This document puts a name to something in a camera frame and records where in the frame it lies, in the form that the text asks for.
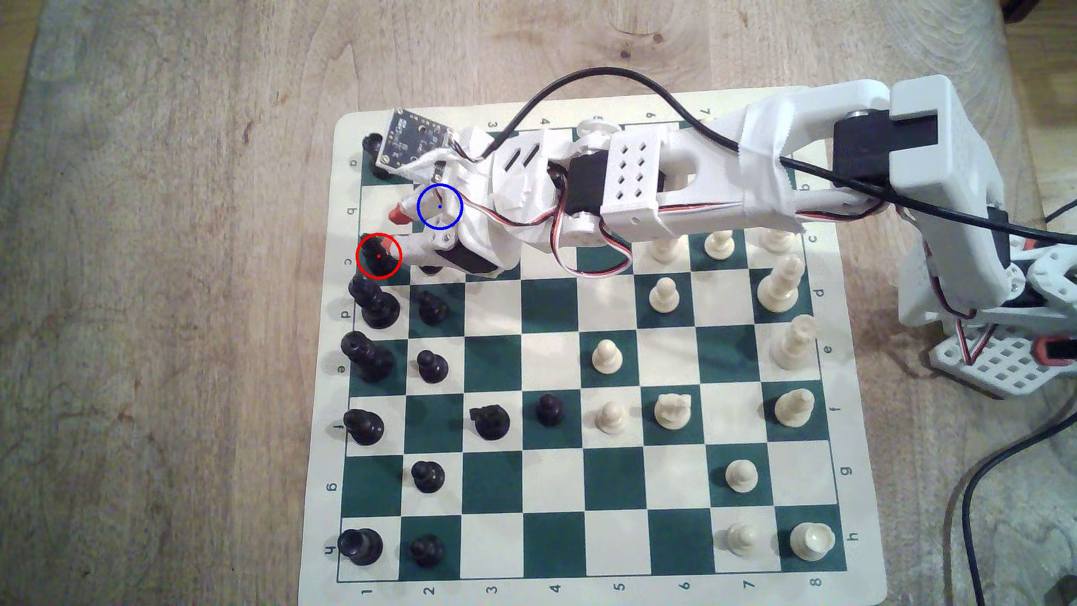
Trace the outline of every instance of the black cable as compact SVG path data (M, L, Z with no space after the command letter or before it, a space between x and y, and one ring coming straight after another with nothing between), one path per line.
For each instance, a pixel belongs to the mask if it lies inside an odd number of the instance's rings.
M987 603L983 601L983 584L980 581L980 567L976 563L976 549L973 547L973 525L969 522L969 512L973 507L973 491L976 490L976 485L980 483L980 480L983 479L988 471L991 471L999 463L1027 449L1029 447L1034 447L1039 442L1047 440L1055 434L1071 427L1075 423L1077 423L1077 413L1074 413L1059 423L1048 426L1045 429L1037 432L1012 447L999 452L977 469L976 474L974 474L973 478L968 481L968 485L965 487L965 494L961 501L961 534L965 539L965 555L968 558L968 574L973 577L973 591L976 593L977 606L987 606Z

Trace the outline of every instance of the black chess piece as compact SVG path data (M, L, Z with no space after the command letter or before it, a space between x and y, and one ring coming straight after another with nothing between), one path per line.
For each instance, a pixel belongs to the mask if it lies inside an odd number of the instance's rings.
M381 558L381 535L372 529L348 529L337 538L337 549L356 566L369 566Z
M426 383L440 383L449 375L449 363L430 350L419 352L415 363L419 365L419 377Z
M484 440L500 440L508 434L508 413L498 405L490 405L480 409L470 411L472 421L475 422L475 432Z
M564 403L553 394L543 394L535 407L535 417L538 418L538 423L554 427L564 419Z
M423 568L436 566L445 558L445 544L437 535L422 535L407 547L415 563Z
M436 493L445 485L445 469L433 461L419 461L411 466L411 479L421 493Z
M353 330L340 340L340 351L359 369L359 377L367 383L377 383L389 377L395 366L393 353Z
M400 300L366 276L351 278L348 293L355 299L355 305L363 309L363 322L373 329L389 328L401 315Z
M438 325L449 315L449 307L445 300L433 292L421 290L416 298L419 302L419 319L423 323L430 326Z
M344 413L344 426L351 439L364 447L378 443L386 433L386 424L377 413L361 409Z

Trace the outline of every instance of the white chess piece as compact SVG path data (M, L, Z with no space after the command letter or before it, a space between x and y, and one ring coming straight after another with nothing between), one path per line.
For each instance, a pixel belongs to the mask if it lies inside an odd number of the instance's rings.
M793 527L789 547L797 558L806 562L822 560L834 548L834 531L826 524L802 522Z
M595 426L605 434L616 436L628 426L628 411L620 403L606 403L595 419Z
M789 254L778 259L778 265L761 280L756 296L763 307L775 314L788 312L797 305L798 286L805 274L805 262Z
M655 403L655 421L666 429L681 429L691 419L691 396L662 394Z
M759 473L754 463L739 459L726 467L726 483L738 493L747 493L759 483Z
M815 395L810 390L794 390L782 394L774 403L774 417L786 427L803 427L811 419L811 410L815 407Z
M755 530L755 526L742 522L735 523L726 532L726 545L729 547L729 551L741 558L751 556L755 548L759 546L761 539L763 537L759 536L759 532Z
M711 231L711 235L707 236L707 239L703 240L703 252L707 252L708 256L716 260L729 258L735 248L737 248L737 242L733 241L732 229Z
M759 236L759 245L773 252L774 254L785 254L793 250L796 242L796 235L782 229L767 229Z
M598 348L595 349L595 353L591 354L591 365L595 366L595 370L601 372L602 375L613 375L620 370L621 363L625 362L624 356L620 354L620 350L617 346L609 339L603 339L599 341Z
M647 296L651 300L651 307L654 308L659 314L669 314L673 310L676 310L677 305L681 302L681 293L676 291L676 282L673 278L661 277L658 278L658 283L651 288L651 295Z
M770 344L770 360L784 370L803 368L815 353L815 319L805 314L793 319Z

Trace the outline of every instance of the wooden table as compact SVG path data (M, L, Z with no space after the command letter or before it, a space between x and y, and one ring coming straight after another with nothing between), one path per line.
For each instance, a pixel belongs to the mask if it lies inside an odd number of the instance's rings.
M673 90L950 75L1040 219L996 3L53 2L0 189L0 602L295 600L333 126L522 100L592 65ZM612 79L560 97L638 91ZM994 401L897 324L893 213L841 230L894 604L971 601L953 509L1072 385ZM978 491L995 604L1074 566L1065 437Z

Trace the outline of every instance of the blue circle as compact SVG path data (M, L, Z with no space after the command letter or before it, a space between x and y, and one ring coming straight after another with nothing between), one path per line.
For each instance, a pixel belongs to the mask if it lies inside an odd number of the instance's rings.
M450 189L452 189L452 193L457 194L457 199L460 200L460 214L457 214L456 220L453 220L448 225L445 225L444 227L435 227L434 225L431 225L430 223L426 222L425 219L422 217L422 205L421 205L421 202L422 202L422 196L424 196L426 194L426 192L429 192L430 189L432 189L434 187L449 187ZM426 188L422 189L422 192L419 193L419 199L416 200L416 202L415 202L415 212L416 212L416 214L419 215L419 220L422 221L422 224L426 225L431 229L438 229L438 230L448 229L452 225L456 225L460 221L460 217L464 215L464 198L463 198L463 196L460 195L460 192L457 191L457 188L453 187L452 185L446 185L445 183L432 183L430 185L426 185Z

